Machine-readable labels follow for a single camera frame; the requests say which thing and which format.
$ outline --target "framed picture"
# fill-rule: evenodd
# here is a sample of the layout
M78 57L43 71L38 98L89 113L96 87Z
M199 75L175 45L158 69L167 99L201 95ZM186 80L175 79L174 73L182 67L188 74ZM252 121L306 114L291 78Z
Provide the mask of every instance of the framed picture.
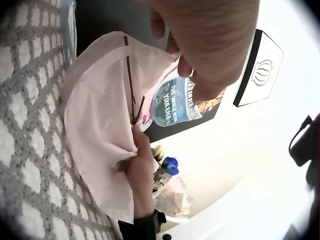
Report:
M169 137L214 118L225 90L216 98L194 104L192 74L182 78L175 69L145 94L141 130L150 142Z
M256 29L248 64L233 102L236 107L269 97L283 54L283 51L264 31Z

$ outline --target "pink bag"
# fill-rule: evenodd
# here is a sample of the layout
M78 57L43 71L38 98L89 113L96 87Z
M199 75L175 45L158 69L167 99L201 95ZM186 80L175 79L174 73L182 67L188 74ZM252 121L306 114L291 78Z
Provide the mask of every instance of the pink bag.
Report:
M177 56L123 32L100 37L73 62L61 100L67 144L92 197L108 216L132 223L132 191L117 165L137 155L127 59L137 114L142 97L176 68Z

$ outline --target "gray patterned blanket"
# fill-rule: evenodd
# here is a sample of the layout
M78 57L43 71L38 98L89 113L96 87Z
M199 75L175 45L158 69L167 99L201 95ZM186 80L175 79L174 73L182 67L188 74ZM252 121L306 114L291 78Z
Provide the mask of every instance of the gray patterned blanket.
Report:
M22 1L0 24L0 217L20 239L118 239L68 153L60 0Z

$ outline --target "hand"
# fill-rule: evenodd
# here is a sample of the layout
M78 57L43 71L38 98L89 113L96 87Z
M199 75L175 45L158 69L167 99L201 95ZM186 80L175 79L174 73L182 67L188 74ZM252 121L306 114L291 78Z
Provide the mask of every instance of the hand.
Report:
M259 0L144 0L167 52L181 51L178 73L192 80L195 103L214 99L240 76L256 27Z
M153 214L153 154L150 141L146 134L141 132L138 124L132 128L133 138L138 147L138 156L130 160L125 176L133 193L134 217L142 218Z

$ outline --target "black cuff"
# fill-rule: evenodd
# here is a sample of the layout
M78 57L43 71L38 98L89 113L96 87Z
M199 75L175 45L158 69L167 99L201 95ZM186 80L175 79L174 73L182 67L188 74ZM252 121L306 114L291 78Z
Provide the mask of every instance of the black cuff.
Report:
M134 219L133 224L118 221L123 239L156 239L156 234L161 231L161 224L166 223L165 215L155 210L151 216Z

